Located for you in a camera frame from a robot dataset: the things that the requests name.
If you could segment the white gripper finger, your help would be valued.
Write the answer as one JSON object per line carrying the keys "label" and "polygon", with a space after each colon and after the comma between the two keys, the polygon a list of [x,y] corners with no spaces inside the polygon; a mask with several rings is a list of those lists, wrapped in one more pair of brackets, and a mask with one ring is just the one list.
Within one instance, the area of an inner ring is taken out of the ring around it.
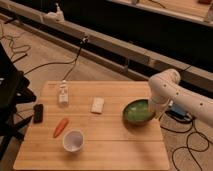
{"label": "white gripper finger", "polygon": [[158,119],[158,120],[160,120],[160,118],[162,117],[162,115],[163,115],[163,113],[161,112],[158,112],[158,113],[156,113],[155,114],[155,119]]}

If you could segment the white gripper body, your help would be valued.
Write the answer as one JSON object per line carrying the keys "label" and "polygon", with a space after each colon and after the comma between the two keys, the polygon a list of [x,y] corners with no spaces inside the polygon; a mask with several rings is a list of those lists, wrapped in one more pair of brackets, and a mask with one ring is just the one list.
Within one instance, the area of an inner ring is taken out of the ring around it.
{"label": "white gripper body", "polygon": [[162,115],[168,108],[169,101],[157,102],[153,98],[148,100],[149,111],[153,115]]}

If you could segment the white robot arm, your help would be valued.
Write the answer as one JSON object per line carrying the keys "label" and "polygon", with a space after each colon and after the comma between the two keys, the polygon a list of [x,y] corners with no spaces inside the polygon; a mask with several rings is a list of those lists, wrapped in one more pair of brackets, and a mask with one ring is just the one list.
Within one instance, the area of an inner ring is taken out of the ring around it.
{"label": "white robot arm", "polygon": [[149,111],[159,118],[173,101],[213,128],[213,99],[181,87],[180,80],[180,74],[175,69],[167,69],[151,76],[148,80],[151,90]]}

